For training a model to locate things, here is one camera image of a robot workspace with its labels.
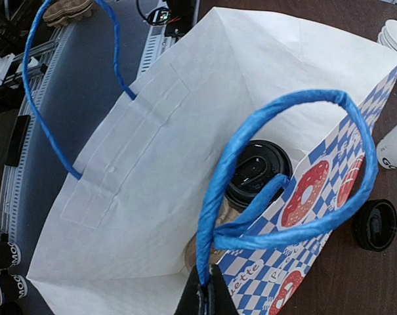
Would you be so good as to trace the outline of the checkered paper takeout bag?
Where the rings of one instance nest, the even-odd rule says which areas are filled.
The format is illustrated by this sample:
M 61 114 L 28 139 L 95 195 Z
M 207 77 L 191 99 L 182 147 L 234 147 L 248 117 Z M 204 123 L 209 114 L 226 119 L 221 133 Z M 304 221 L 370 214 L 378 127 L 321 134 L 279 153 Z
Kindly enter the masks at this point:
M 277 314 L 333 229 L 369 197 L 371 137 L 397 52 L 321 23 L 215 7 L 130 85 L 112 91 L 144 26 L 130 4 L 75 25 L 46 128 L 66 171 L 27 277 L 54 314 L 173 314 L 211 248 L 238 314 Z M 239 212 L 226 199 L 252 140 L 280 146 L 276 175 Z

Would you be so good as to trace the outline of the stack of paper cups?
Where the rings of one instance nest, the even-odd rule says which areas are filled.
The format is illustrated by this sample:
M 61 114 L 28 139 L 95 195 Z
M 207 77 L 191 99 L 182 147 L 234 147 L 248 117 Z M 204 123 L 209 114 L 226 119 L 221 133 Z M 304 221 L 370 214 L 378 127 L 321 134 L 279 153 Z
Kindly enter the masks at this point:
M 387 20 L 377 36 L 378 44 L 397 52 L 397 20 Z

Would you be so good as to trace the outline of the stacked spare cup carriers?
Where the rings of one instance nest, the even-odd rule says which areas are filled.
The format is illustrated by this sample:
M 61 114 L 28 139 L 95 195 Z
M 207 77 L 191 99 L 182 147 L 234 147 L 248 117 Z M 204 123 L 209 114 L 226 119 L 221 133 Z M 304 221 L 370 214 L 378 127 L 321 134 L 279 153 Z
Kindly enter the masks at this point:
M 70 22 L 92 16 L 93 0 L 65 0 L 52 4 L 43 14 L 43 21 L 50 27 L 67 26 Z

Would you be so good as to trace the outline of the black coffee cup lid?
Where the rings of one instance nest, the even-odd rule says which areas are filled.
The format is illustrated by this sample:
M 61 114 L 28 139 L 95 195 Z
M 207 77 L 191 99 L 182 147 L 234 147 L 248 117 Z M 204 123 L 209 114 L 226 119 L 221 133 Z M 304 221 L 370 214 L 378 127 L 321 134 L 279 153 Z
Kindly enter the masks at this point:
M 226 189 L 230 205 L 242 212 L 276 175 L 291 177 L 293 168 L 286 152 L 267 140 L 252 140 L 238 158 L 234 176 Z

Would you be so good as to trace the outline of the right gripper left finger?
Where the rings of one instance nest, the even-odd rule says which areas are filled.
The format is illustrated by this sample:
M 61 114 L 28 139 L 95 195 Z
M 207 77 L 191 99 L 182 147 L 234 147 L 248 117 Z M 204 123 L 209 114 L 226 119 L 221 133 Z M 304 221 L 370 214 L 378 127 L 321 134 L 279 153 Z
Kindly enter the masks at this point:
M 174 315 L 204 315 L 206 303 L 206 287 L 201 285 L 197 268 L 194 266 L 190 271 Z

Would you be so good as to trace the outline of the white cup holding straws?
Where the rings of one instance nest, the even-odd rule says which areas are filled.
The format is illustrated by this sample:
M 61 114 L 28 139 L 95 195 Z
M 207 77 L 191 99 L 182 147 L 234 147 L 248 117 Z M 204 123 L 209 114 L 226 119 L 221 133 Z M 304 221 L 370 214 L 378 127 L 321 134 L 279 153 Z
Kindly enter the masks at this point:
M 378 143 L 377 159 L 385 169 L 397 169 L 397 125 Z

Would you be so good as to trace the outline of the stack of black lids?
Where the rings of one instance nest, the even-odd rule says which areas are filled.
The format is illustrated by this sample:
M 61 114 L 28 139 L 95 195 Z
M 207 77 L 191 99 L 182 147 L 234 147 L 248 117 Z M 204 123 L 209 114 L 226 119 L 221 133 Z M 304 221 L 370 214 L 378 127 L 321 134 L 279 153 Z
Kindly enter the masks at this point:
M 366 201 L 352 218 L 352 235 L 367 251 L 381 252 L 393 242 L 397 231 L 397 212 L 387 199 Z

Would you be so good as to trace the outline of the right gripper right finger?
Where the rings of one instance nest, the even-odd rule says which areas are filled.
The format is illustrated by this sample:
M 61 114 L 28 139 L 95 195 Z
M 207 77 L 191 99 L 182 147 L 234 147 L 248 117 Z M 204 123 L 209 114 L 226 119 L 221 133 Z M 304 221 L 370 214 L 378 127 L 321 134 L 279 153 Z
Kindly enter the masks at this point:
M 207 284 L 206 314 L 238 315 L 236 306 L 218 266 L 210 266 Z

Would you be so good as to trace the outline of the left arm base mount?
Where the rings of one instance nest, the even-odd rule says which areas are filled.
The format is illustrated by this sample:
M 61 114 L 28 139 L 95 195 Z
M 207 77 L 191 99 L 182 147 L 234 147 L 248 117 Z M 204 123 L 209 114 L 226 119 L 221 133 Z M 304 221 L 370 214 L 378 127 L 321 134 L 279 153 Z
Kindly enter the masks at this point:
M 165 37 L 180 38 L 188 33 L 196 23 L 196 10 L 199 1 L 172 0 L 164 1 L 165 6 L 155 8 L 145 15 L 136 0 L 137 12 L 152 27 L 164 27 Z

